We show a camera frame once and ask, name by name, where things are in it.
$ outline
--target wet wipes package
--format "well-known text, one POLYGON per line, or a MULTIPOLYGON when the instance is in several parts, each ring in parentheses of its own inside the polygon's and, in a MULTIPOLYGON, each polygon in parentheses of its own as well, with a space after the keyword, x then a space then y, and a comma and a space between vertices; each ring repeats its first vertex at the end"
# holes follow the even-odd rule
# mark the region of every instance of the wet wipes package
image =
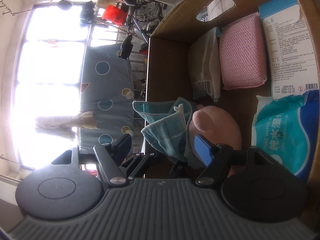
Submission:
POLYGON ((319 90, 278 100, 257 96, 252 145, 307 182, 316 149, 319 90))

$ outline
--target plastic bag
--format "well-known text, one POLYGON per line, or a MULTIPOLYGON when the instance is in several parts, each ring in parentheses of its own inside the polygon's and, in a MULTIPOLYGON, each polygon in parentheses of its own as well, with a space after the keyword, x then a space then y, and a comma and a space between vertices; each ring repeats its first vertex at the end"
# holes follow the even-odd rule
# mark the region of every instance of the plastic bag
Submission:
POLYGON ((120 8, 113 5, 108 5, 102 15, 102 19, 110 21, 117 26, 123 25, 126 18, 127 14, 120 8))
POLYGON ((220 97, 220 62, 216 32, 213 28, 191 45, 188 53, 188 68, 193 89, 193 99, 211 96, 220 97))

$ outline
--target black suction cup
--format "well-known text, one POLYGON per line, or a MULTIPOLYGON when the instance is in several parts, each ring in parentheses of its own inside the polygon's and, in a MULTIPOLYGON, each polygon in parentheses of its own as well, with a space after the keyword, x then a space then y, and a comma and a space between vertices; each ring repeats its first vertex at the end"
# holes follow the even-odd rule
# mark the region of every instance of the black suction cup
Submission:
POLYGON ((79 168, 76 147, 23 179, 16 190, 16 201, 31 217, 67 220, 91 210, 103 193, 101 182, 79 168))
POLYGON ((244 171, 224 181, 221 195, 238 214, 272 223, 299 217, 307 200, 305 186, 277 161, 254 147, 248 150, 244 171))

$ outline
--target pink plush toy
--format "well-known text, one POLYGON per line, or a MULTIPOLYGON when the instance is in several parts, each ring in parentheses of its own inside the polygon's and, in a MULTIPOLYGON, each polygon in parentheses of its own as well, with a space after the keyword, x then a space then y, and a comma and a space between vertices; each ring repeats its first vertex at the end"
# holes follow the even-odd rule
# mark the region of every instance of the pink plush toy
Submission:
POLYGON ((211 143, 224 143, 235 150, 241 150, 241 133, 236 121, 225 110, 216 106, 197 106, 189 125, 189 142, 193 153, 199 159, 195 151, 194 141, 197 134, 202 134, 211 143))

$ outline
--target teal towel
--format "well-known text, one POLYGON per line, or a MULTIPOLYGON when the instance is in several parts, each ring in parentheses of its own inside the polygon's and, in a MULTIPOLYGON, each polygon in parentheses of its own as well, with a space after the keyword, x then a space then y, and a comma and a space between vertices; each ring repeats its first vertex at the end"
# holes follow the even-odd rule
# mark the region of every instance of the teal towel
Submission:
POLYGON ((193 168, 203 164, 192 153, 188 140, 188 127, 195 109, 184 98, 169 102, 134 101, 133 109, 149 125, 141 133, 150 145, 168 155, 172 162, 188 162, 193 168))

